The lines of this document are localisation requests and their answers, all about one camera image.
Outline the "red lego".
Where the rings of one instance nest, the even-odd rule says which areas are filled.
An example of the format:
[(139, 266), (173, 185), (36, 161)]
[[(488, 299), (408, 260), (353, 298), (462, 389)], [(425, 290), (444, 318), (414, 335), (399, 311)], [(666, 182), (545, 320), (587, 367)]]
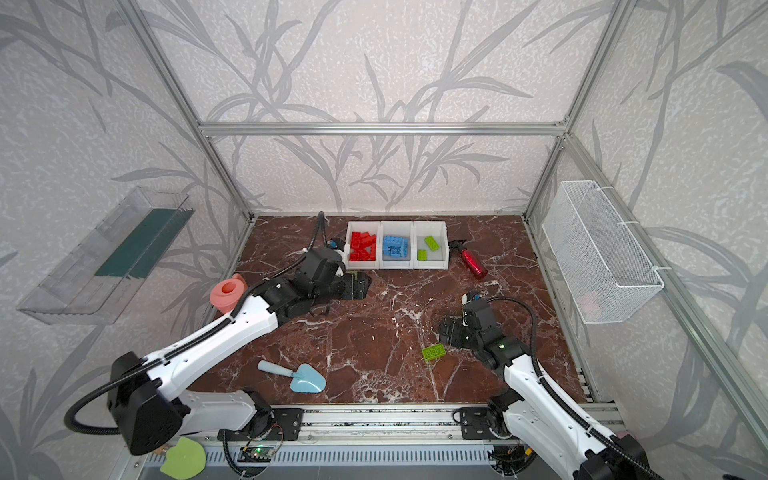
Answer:
[(360, 252), (361, 259), (363, 261), (375, 261), (376, 260), (376, 243), (377, 237), (369, 232), (363, 232), (361, 234), (361, 246), (363, 249)]
[(360, 252), (363, 249), (361, 246), (361, 233), (353, 232), (350, 239), (350, 260), (359, 261)]

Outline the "green lego bottom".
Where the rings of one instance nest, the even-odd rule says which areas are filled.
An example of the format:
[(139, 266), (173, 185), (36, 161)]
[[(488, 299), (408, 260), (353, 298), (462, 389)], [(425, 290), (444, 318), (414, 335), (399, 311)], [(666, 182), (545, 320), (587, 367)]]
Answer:
[(426, 362), (438, 360), (446, 355), (445, 346), (441, 343), (422, 349), (422, 357)]

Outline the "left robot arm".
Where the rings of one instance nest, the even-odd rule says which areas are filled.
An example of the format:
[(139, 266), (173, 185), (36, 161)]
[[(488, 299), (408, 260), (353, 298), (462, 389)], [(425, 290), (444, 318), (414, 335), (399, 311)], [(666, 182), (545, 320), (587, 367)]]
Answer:
[(258, 404), (259, 395), (202, 395), (189, 386), (241, 347), (316, 306), (364, 299), (370, 285), (368, 275), (347, 272), (339, 249), (327, 239), (325, 215), (318, 213), (299, 260), (249, 287), (231, 309), (186, 338), (145, 357), (128, 352), (116, 359), (109, 382), (75, 401), (64, 425), (84, 435), (119, 435), (134, 455), (177, 435), (242, 430), (270, 410)]

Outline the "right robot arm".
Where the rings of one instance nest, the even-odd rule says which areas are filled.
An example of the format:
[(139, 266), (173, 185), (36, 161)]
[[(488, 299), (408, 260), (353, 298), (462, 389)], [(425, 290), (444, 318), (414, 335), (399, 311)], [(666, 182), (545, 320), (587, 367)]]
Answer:
[[(497, 302), (529, 314), (528, 342), (503, 332), (493, 310)], [(506, 385), (488, 401), (492, 433), (521, 440), (562, 479), (658, 479), (634, 437), (620, 437), (587, 414), (545, 371), (538, 360), (538, 326), (526, 302), (472, 291), (462, 297), (462, 314), (439, 324), (441, 342), (470, 351)]]

